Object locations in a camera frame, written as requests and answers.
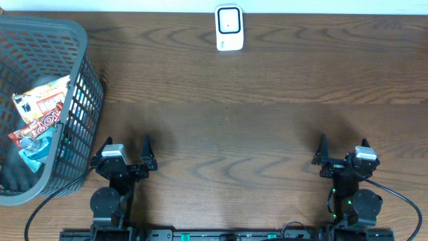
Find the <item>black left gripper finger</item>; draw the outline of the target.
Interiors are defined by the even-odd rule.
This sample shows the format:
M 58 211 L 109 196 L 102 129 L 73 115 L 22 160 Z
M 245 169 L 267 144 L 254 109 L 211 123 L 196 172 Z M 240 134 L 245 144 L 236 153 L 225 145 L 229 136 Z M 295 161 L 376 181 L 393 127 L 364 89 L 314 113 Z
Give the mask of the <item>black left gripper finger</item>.
M 142 145 L 142 152 L 140 154 L 140 159 L 142 161 L 153 161 L 154 160 L 154 154 L 151 149 L 150 145 L 150 137 L 148 135 L 144 136 L 144 141 Z
M 107 145 L 111 145 L 112 144 L 112 137 L 108 137 L 105 141 L 104 144 L 102 145 L 102 147 L 100 148 L 100 153 L 103 152 L 105 146 Z

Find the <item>red orange candy bar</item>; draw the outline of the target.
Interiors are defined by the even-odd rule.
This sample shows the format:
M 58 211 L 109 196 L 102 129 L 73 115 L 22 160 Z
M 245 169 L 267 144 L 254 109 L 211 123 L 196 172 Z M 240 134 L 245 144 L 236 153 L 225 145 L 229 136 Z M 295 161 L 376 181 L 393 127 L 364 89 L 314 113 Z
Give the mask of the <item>red orange candy bar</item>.
M 45 133 L 50 127 L 54 126 L 61 117 L 62 108 L 63 103 L 58 102 L 55 108 L 49 110 L 47 114 L 33 120 L 22 129 L 9 133 L 8 137 L 19 149 L 21 149 L 21 141 L 24 137 L 36 139 L 41 134 Z

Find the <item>teal wet wipes pack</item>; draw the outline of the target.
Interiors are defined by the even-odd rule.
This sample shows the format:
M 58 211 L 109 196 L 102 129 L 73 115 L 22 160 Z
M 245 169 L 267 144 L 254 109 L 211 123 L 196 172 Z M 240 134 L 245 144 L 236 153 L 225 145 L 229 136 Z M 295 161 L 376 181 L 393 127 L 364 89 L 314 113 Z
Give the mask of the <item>teal wet wipes pack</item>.
M 56 132 L 56 128 L 55 127 L 50 127 L 45 133 L 41 134 L 39 137 L 51 137 L 53 136 L 53 134 Z M 30 168 L 30 170 L 34 173 L 36 173 L 39 168 L 44 164 L 42 162 L 39 161 L 24 161 L 25 164 Z

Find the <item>yellow snack chip bag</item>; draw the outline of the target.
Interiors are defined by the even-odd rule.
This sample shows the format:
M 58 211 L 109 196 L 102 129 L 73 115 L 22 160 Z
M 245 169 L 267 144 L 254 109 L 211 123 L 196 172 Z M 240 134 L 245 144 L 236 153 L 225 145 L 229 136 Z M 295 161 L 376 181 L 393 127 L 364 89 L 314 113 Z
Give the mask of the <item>yellow snack chip bag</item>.
M 25 124 L 44 116 L 56 107 L 57 103 L 64 103 L 68 92 L 70 76 L 46 82 L 27 92 L 13 94 L 11 99 Z

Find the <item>teal mouthwash bottle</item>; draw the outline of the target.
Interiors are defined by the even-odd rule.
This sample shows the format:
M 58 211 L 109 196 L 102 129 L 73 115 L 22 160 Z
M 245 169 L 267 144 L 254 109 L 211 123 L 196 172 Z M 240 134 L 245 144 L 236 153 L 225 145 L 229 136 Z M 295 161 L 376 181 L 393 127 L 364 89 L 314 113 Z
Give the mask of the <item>teal mouthwash bottle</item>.
M 21 140 L 21 150 L 19 151 L 24 161 L 46 162 L 51 146 L 51 137 L 24 137 Z

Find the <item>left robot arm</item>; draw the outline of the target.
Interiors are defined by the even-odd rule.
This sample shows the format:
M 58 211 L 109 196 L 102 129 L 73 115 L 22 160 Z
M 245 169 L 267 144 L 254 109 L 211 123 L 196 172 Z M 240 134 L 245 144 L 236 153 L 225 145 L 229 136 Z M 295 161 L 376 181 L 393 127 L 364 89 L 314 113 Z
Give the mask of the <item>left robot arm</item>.
M 149 136 L 144 137 L 140 159 L 140 164 L 129 164 L 124 145 L 114 144 L 111 137 L 92 157 L 91 167 L 109 186 L 96 190 L 90 199 L 91 240 L 146 240 L 146 232 L 132 224 L 130 217 L 135 185 L 158 167 Z

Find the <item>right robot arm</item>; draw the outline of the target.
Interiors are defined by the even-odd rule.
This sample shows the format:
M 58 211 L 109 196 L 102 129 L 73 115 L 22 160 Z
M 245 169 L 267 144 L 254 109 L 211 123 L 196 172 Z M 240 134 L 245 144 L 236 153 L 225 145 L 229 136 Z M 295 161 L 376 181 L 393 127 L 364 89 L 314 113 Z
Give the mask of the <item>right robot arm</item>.
M 376 226 L 383 199 L 375 192 L 361 189 L 359 183 L 372 176 L 380 161 L 366 139 L 344 158 L 329 156 L 326 135 L 312 159 L 321 166 L 320 177 L 332 180 L 327 209 L 334 216 L 332 223 L 320 228 L 319 240 L 368 240 L 368 229 Z

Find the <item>white barcode scanner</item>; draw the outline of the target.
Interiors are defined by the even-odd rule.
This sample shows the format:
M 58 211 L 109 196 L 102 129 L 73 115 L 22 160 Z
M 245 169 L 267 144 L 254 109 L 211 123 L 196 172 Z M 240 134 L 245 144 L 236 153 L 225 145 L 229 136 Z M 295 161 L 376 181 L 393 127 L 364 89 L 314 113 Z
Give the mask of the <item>white barcode scanner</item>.
M 221 52 L 241 50 L 244 43 L 243 12 L 237 5 L 215 10 L 216 47 Z

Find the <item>grey plastic shopping basket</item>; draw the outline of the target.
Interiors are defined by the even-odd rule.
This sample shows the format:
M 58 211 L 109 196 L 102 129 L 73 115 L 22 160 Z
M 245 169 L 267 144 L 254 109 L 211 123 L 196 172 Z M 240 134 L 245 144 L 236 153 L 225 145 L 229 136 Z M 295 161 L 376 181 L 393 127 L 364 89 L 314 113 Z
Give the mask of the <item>grey plastic shopping basket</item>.
M 88 168 L 104 104 L 87 46 L 85 29 L 74 21 L 1 16 L 1 205 L 67 196 L 83 186 L 79 176 Z M 11 97 L 61 77 L 68 92 L 60 120 L 45 163 L 33 172 L 8 137 L 25 126 Z

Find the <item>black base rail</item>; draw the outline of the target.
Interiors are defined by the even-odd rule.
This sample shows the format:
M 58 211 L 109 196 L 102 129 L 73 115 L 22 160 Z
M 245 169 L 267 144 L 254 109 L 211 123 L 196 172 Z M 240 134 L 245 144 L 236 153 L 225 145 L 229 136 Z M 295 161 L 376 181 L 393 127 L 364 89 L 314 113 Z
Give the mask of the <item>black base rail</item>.
M 258 241 L 258 240 L 329 240 L 323 235 L 310 234 L 303 229 L 276 231 L 65 231 L 60 241 L 136 240 L 136 241 Z

